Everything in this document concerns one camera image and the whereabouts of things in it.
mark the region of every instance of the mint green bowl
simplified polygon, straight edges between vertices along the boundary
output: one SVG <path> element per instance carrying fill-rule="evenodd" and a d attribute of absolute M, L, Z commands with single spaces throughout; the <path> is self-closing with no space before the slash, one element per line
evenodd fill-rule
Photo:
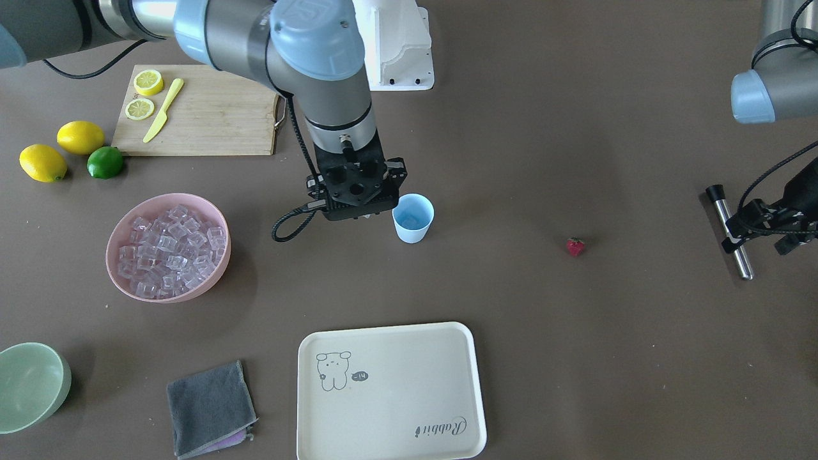
<path fill-rule="evenodd" d="M 50 417 L 70 387 L 68 363 L 50 346 L 30 342 L 0 352 L 0 435 Z"/>

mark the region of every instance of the pink bowl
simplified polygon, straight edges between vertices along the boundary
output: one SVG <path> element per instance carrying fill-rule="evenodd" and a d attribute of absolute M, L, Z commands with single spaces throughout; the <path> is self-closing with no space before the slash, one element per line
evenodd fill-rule
<path fill-rule="evenodd" d="M 196 286 L 182 295 L 171 297 L 170 299 L 142 299 L 128 291 L 129 281 L 121 277 L 118 273 L 117 263 L 119 262 L 119 248 L 130 243 L 131 223 L 137 216 L 141 215 L 146 218 L 158 216 L 162 212 L 172 209 L 175 205 L 183 205 L 189 210 L 198 213 L 202 219 L 209 220 L 224 228 L 224 232 L 227 234 L 227 248 L 224 251 L 224 256 L 218 265 L 216 265 L 216 270 L 199 286 Z M 227 262 L 230 261 L 230 248 L 230 230 L 227 228 L 227 220 L 213 203 L 201 196 L 191 195 L 190 193 L 167 193 L 143 201 L 137 205 L 137 207 L 130 210 L 122 220 L 116 224 L 114 231 L 108 239 L 108 246 L 105 250 L 105 265 L 108 269 L 110 280 L 128 297 L 143 302 L 153 302 L 155 304 L 175 304 L 198 297 L 216 284 L 218 279 L 224 274 L 224 270 L 227 268 Z"/>

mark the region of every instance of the towel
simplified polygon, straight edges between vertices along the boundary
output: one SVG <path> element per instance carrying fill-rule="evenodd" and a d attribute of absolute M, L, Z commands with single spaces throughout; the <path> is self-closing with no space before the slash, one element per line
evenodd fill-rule
<path fill-rule="evenodd" d="M 168 405 L 179 460 L 253 439 L 258 418 L 239 361 L 169 383 Z"/>

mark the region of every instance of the knife handle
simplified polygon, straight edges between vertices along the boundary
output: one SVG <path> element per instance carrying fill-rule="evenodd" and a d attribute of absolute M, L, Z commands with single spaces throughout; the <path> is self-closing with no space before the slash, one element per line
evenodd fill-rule
<path fill-rule="evenodd" d="M 170 103 L 173 102 L 173 99 L 175 99 L 176 95 L 179 94 L 179 90 L 182 89 L 183 84 L 185 84 L 185 80 L 173 79 L 173 83 L 170 84 L 170 89 L 168 90 L 168 96 L 166 96 L 164 98 L 164 102 L 162 102 L 162 107 L 160 108 L 161 111 L 168 111 Z"/>

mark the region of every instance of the yellow lemon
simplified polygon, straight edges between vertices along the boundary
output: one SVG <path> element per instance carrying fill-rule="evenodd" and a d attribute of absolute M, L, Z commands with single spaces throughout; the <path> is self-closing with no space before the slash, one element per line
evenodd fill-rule
<path fill-rule="evenodd" d="M 54 182 L 65 177 L 68 165 L 54 147 L 34 144 L 20 152 L 20 166 L 34 180 Z"/>
<path fill-rule="evenodd" d="M 75 155 L 91 155 L 105 143 L 105 132 L 90 121 L 72 121 L 56 134 L 56 143 Z"/>
<path fill-rule="evenodd" d="M 131 120 L 144 120 L 153 115 L 154 108 L 155 106 L 152 100 L 140 97 L 130 101 L 125 106 L 125 116 Z"/>
<path fill-rule="evenodd" d="M 148 69 L 139 72 L 133 78 L 133 87 L 142 96 L 153 96 L 159 94 L 164 88 L 164 81 L 162 81 L 162 74 L 158 70 Z"/>

